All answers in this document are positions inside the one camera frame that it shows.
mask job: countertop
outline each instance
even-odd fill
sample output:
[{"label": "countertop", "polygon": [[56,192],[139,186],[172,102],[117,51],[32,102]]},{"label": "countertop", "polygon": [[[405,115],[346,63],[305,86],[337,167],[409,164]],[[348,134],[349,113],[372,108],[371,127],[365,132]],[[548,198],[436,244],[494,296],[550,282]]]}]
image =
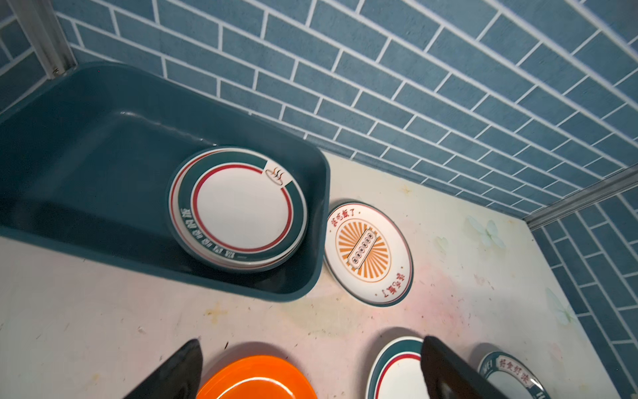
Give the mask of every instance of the countertop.
[{"label": "countertop", "polygon": [[[0,237],[0,397],[121,398],[199,338],[202,382],[242,356],[275,354],[319,399],[362,398],[378,351],[405,334],[435,335],[464,359],[496,345],[553,399],[618,397],[580,324],[551,311],[547,288],[568,302],[522,220],[326,157],[331,201],[376,206],[410,246],[414,283],[398,305],[358,302],[325,266],[308,295],[271,303]],[[484,246],[468,216],[494,220],[506,249]]]}]

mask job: orange plate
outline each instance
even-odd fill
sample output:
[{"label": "orange plate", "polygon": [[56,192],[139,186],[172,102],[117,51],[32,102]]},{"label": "orange plate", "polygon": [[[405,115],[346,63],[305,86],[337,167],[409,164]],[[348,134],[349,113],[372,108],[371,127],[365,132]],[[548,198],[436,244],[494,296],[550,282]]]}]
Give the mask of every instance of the orange plate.
[{"label": "orange plate", "polygon": [[250,356],[212,376],[197,399],[316,399],[299,370],[274,356]]}]

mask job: blue brick wall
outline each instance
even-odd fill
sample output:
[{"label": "blue brick wall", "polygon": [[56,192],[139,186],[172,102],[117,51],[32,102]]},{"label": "blue brick wall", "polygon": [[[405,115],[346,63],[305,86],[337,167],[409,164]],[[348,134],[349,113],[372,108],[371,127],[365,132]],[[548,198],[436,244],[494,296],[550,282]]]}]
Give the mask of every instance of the blue brick wall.
[{"label": "blue brick wall", "polygon": [[613,3],[53,0],[80,63],[520,218],[638,163],[635,6]]},{"label": "blue brick wall", "polygon": [[0,112],[47,79],[6,0],[0,0]]},{"label": "blue brick wall", "polygon": [[618,393],[638,392],[638,187],[534,230]]}]

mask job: orange sunburst pattern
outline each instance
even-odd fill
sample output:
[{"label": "orange sunburst pattern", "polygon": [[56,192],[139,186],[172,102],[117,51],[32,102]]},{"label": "orange sunburst pattern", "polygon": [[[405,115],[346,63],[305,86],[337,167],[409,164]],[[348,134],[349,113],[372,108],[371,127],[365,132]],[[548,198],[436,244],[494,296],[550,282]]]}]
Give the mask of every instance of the orange sunburst pattern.
[{"label": "orange sunburst pattern", "polygon": [[[368,228],[375,232],[376,241],[361,267],[355,269],[348,264],[348,255]],[[374,283],[382,280],[390,271],[390,248],[379,230],[370,223],[360,219],[351,219],[343,223],[337,231],[336,244],[341,262],[358,279]]]}]

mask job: oval plate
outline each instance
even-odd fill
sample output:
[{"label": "oval plate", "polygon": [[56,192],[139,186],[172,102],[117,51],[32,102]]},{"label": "oval plate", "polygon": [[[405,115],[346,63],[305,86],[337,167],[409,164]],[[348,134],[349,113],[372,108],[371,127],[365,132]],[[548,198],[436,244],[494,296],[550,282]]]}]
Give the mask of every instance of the oval plate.
[{"label": "oval plate", "polygon": [[168,189],[174,234],[208,264],[239,271],[277,266],[298,247],[308,219],[296,180],[270,158],[238,147],[186,160]]},{"label": "oval plate", "polygon": [[421,370],[423,340],[402,336],[376,357],[367,379],[366,399],[428,399]]},{"label": "oval plate", "polygon": [[274,356],[251,356],[238,360],[213,375],[197,399],[316,399],[315,391],[301,372]]},{"label": "oval plate", "polygon": [[408,244],[392,220],[370,205],[345,202],[334,208],[324,255],[335,279],[368,305],[396,305],[412,286]]},{"label": "oval plate", "polygon": [[522,361],[505,352],[485,355],[478,366],[478,373],[508,398],[550,399],[538,378]]}]

